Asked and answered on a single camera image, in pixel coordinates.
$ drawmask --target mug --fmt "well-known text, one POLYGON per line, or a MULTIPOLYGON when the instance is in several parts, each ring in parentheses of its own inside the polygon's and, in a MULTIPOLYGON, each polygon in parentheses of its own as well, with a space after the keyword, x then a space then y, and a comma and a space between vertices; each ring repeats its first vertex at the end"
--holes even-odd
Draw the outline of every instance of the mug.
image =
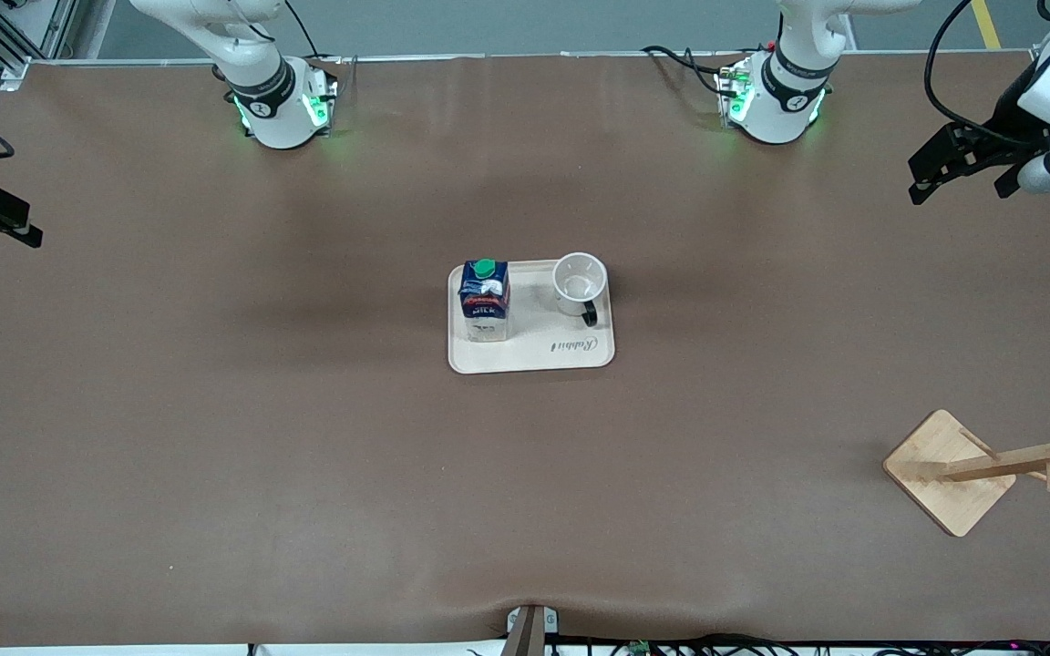
POLYGON ((581 316, 587 327, 597 325, 594 299, 605 291, 605 264, 589 253, 570 253, 553 266, 553 290, 558 310, 581 316))

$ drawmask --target mug handle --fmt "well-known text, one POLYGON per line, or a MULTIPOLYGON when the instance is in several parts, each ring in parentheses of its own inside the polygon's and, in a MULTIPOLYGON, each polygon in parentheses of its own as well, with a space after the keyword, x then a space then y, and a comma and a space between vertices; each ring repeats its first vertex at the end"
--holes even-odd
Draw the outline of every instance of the mug handle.
POLYGON ((588 329, 597 325, 597 309, 594 308, 594 301, 586 301, 586 312, 583 312, 583 321, 586 322, 586 327, 588 329))

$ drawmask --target white tray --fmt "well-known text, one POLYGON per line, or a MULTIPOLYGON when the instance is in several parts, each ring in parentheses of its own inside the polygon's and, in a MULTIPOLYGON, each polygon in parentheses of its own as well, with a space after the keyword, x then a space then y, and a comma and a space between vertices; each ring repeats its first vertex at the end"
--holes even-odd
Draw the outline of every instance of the white tray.
POLYGON ((555 259, 508 262, 508 339, 471 342, 460 308, 464 267, 448 275, 448 362, 458 374, 504 371, 591 369, 613 360, 610 283, 596 299, 598 322, 558 311, 553 291, 555 259))

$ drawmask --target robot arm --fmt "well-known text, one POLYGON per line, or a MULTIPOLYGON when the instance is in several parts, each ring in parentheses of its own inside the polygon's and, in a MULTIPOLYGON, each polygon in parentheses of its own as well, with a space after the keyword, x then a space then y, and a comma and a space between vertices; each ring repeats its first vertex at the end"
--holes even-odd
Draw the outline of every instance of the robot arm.
POLYGON ((1050 191, 1050 34, 1036 61, 1000 97, 990 120, 946 124, 908 165, 914 204, 924 204, 951 179, 992 166, 1010 167, 995 182, 1001 198, 1016 190, 1050 191))
POLYGON ((213 59, 247 133, 271 148, 294 148, 326 133, 334 111, 334 76, 303 59, 284 58, 259 25, 284 0, 130 0, 183 34, 213 59))
POLYGON ((735 64, 718 87, 724 123, 760 142, 795 141, 817 120, 825 83, 845 50, 842 14, 892 14, 922 0, 777 0, 783 23, 776 48, 735 64))

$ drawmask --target brown tabletop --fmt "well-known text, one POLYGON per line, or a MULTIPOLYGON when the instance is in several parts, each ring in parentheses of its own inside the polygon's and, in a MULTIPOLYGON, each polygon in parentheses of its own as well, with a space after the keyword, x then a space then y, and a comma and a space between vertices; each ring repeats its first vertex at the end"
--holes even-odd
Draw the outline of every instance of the brown tabletop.
MULTIPOLYGON (((1026 55, 944 58, 983 118, 1026 55)), ((801 142, 647 59, 358 66, 338 132, 243 137, 205 67, 0 100, 0 646, 567 634, 1050 639, 1050 494, 966 538, 882 471, 931 410, 1050 438, 1050 197, 909 204, 922 59, 801 142), (445 279, 610 268, 605 369, 459 377, 445 279)))

